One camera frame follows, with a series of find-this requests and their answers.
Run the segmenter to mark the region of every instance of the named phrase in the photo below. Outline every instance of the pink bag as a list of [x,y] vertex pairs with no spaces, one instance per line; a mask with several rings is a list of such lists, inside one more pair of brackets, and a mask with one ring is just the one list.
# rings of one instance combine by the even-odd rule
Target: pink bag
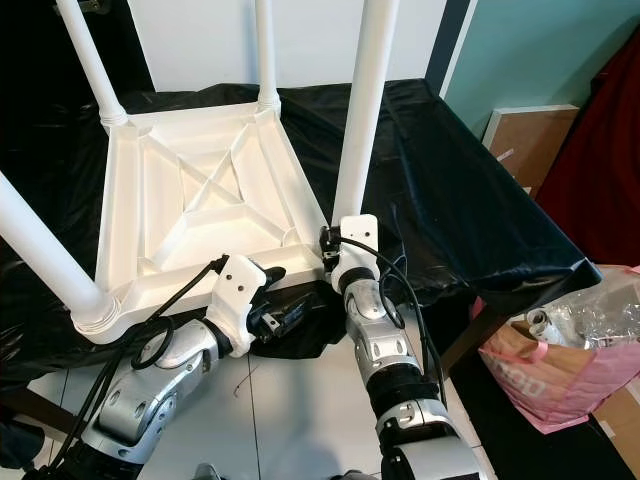
[[638,342],[594,350],[548,345],[518,323],[501,327],[479,351],[513,405],[544,434],[585,422],[640,373]]

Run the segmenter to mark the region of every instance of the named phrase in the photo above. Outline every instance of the dark red fabric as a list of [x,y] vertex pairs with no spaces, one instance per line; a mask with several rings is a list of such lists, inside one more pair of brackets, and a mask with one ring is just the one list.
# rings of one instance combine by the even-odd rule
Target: dark red fabric
[[593,261],[640,264],[640,28],[597,91],[536,201]]

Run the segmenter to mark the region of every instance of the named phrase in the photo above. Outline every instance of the teal wall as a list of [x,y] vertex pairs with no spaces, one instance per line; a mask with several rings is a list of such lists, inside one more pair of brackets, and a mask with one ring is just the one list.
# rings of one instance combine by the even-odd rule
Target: teal wall
[[478,0],[445,101],[478,137],[494,108],[580,106],[639,21],[640,0]]

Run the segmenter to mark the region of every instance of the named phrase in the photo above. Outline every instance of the brown cardboard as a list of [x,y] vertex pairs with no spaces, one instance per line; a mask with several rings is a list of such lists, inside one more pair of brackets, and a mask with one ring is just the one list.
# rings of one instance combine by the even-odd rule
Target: brown cardboard
[[609,397],[593,415],[636,478],[640,479],[640,380]]
[[573,105],[496,109],[482,143],[535,198],[577,113]]

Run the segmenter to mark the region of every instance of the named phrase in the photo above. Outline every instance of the electrical cable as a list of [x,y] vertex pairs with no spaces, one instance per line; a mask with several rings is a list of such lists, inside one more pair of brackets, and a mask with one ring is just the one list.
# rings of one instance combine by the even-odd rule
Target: electrical cable
[[106,397],[107,392],[109,391],[109,387],[111,385],[111,381],[115,376],[118,366],[122,361],[122,358],[126,354],[127,350],[131,346],[131,344],[138,338],[145,330],[149,327],[155,327],[157,321],[166,322],[166,331],[165,337],[162,341],[162,344],[158,348],[158,350],[153,354],[153,356],[144,361],[140,362],[139,357],[140,353],[138,353],[135,358],[136,362],[134,366],[134,360],[132,359],[132,367],[134,369],[142,369],[146,368],[153,363],[155,363],[166,351],[166,349],[171,344],[171,339],[173,338],[173,333],[175,331],[175,327],[173,325],[173,320],[170,317],[161,317],[161,315],[166,312],[169,308],[173,306],[185,293],[191,290],[198,282],[200,282],[211,270],[219,271],[224,267],[226,263],[227,256],[223,255],[218,260],[214,260],[209,262],[189,283],[187,283],[184,287],[178,290],[171,298],[169,298],[166,302],[164,302],[156,311],[154,311],[144,322],[139,323],[137,325],[132,326],[121,339],[120,343],[117,345],[116,350],[113,355],[102,367],[100,373],[96,377],[91,390],[87,394],[82,406],[80,407],[80,411],[76,416],[73,426],[71,427],[71,431],[67,435],[64,440],[64,443],[60,447],[58,454],[54,458],[54,460],[49,464],[48,467],[45,467],[45,473],[53,471],[62,461],[64,456],[67,454],[69,447],[71,446],[71,442],[73,442],[74,438],[78,438],[82,434],[82,430],[84,429],[84,418],[89,411],[89,407],[93,404],[93,409],[91,414],[95,414],[96,410],[100,408],[104,398]]
[[433,340],[429,335],[429,332],[427,331],[427,328],[424,323],[424,318],[422,318],[422,312],[420,311],[420,304],[418,303],[418,298],[416,297],[416,293],[411,287],[409,280],[407,280],[407,277],[404,276],[402,271],[391,260],[389,260],[387,257],[382,255],[380,252],[369,247],[368,245],[365,245],[364,243],[361,243],[349,238],[344,238],[344,237],[338,237],[337,240],[342,243],[346,243],[348,245],[353,245],[354,247],[358,247],[364,250],[365,252],[368,252],[374,255],[376,258],[383,261],[393,271],[393,273],[398,277],[398,279],[402,281],[402,283],[405,285],[407,289],[407,293],[409,294],[409,297],[411,299],[413,309],[415,310],[415,313],[416,313],[416,321],[418,323],[418,330],[420,331],[420,343],[422,347],[422,364],[424,365],[425,376],[427,374],[427,366],[429,365],[429,353],[431,353],[436,375],[438,377],[438,385],[440,387],[440,400],[446,408],[447,399],[444,391],[444,372],[442,370],[442,363],[440,362],[440,355],[438,354],[438,351],[436,350]]

